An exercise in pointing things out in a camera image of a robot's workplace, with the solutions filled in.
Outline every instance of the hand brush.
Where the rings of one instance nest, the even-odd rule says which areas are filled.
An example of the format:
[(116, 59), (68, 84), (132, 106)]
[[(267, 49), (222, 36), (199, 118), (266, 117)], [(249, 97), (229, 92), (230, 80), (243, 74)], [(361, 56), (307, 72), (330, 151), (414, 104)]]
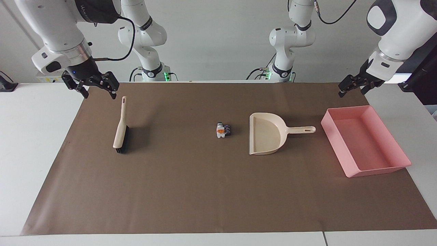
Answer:
[(118, 123), (117, 132), (115, 133), (114, 145), (112, 146), (117, 153), (123, 154), (126, 150), (126, 138), (129, 127), (126, 125), (126, 96), (121, 99), (121, 115)]

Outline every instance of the table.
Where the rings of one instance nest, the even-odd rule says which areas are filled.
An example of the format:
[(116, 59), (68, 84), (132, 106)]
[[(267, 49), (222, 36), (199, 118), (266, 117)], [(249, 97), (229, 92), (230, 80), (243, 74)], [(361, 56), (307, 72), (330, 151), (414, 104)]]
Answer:
[[(413, 165), (408, 171), (437, 215), (437, 123), (414, 94), (383, 85), (366, 98)], [(64, 84), (20, 84), (0, 94), (0, 245), (325, 245), (322, 232), (17, 236), (82, 102)], [(434, 245), (437, 230), (326, 232), (332, 245)]]

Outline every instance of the pink bin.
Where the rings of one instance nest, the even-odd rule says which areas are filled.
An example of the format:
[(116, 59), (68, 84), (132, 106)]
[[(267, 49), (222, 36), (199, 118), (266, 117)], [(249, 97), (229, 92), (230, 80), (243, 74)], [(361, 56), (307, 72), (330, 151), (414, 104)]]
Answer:
[(411, 166), (372, 106), (328, 109), (322, 126), (349, 178)]

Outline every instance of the cream dustpan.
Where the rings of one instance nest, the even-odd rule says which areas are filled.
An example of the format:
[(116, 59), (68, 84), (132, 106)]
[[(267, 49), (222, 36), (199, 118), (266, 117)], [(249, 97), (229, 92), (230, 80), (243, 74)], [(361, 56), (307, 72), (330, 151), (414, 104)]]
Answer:
[(249, 154), (275, 153), (287, 140), (288, 134), (316, 132), (315, 127), (287, 127), (283, 119), (271, 113), (253, 113), (249, 117)]

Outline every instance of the cable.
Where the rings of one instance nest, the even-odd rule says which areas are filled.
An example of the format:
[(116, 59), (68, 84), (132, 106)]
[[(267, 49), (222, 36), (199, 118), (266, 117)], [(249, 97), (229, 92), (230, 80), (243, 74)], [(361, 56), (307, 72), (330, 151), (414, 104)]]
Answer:
[(135, 74), (135, 75), (134, 75), (134, 82), (135, 82), (135, 77), (136, 77), (137, 75), (142, 76), (142, 74)]
[(172, 75), (172, 74), (173, 74), (174, 76), (176, 76), (176, 80), (179, 81), (179, 79), (177, 78), (177, 75), (176, 75), (175, 73), (168, 73), (168, 74), (169, 74), (169, 75)]
[(135, 31), (135, 24), (134, 24), (134, 22), (133, 22), (131, 19), (129, 19), (129, 18), (122, 17), (122, 16), (119, 16), (118, 18), (121, 19), (121, 20), (129, 21), (129, 22), (132, 24), (132, 28), (133, 28), (133, 32), (132, 32), (132, 43), (131, 43), (131, 47), (129, 48), (129, 52), (128, 52), (124, 57), (122, 57), (122, 58), (117, 58), (117, 59), (107, 58), (107, 57), (105, 57), (105, 58), (95, 58), (94, 61), (121, 61), (121, 60), (126, 59), (126, 58), (131, 54), (132, 49), (134, 48), (134, 42), (135, 42), (135, 32), (136, 32), (136, 31)]
[(267, 63), (266, 67), (269, 66), (269, 64), (273, 61), (273, 58), (276, 56), (276, 53), (272, 56), (272, 59), (270, 59), (269, 63)]
[(14, 81), (7, 75), (7, 74), (5, 74), (3, 71), (1, 71), (0, 70), (0, 73), (2, 73), (2, 74), (4, 74), (10, 81), (11, 81), (11, 83), (13, 83)]
[(291, 76), (292, 76), (293, 74), (295, 75), (295, 77), (293, 78), (293, 83), (294, 83), (294, 82), (295, 82), (295, 79), (296, 79), (296, 75), (297, 75), (297, 74), (296, 74), (295, 72), (291, 72), (290, 78), (291, 78)]
[(322, 17), (320, 16), (320, 9), (319, 9), (319, 3), (317, 2), (317, 1), (315, 1), (314, 2), (314, 5), (315, 5), (315, 8), (316, 8), (316, 12), (317, 12), (317, 16), (319, 17), (319, 19), (321, 20), (321, 22), (323, 22), (323, 23), (325, 23), (325, 24), (327, 24), (327, 25), (332, 25), (332, 24), (335, 24), (335, 23), (337, 23), (339, 20), (341, 20), (341, 18), (343, 18), (343, 16), (350, 10), (350, 8), (354, 5), (354, 3), (356, 2), (357, 0), (354, 0), (351, 4), (350, 4), (350, 6), (346, 9), (346, 11), (340, 16), (340, 18), (338, 18), (336, 21), (334, 21), (334, 22), (326, 22), (326, 21), (324, 21), (323, 19), (322, 19)]
[(138, 70), (138, 67), (136, 67), (136, 68), (134, 68), (134, 70), (132, 70), (131, 75), (129, 76), (129, 82), (132, 81), (132, 76), (134, 75), (134, 72), (137, 71), (137, 70)]
[(262, 74), (259, 74), (259, 75), (257, 75), (257, 76), (255, 77), (255, 79), (257, 79), (257, 78), (258, 78), (258, 76), (260, 77), (259, 79), (261, 79), (261, 77), (262, 77), (262, 76), (264, 76), (264, 77), (265, 77), (266, 75), (265, 75), (264, 73), (262, 73)]
[(261, 71), (261, 69), (260, 69), (260, 68), (254, 69), (254, 70), (253, 70), (252, 72), (250, 72), (250, 74), (247, 76), (246, 80), (248, 80), (249, 77), (250, 77), (253, 73), (255, 73), (256, 71)]

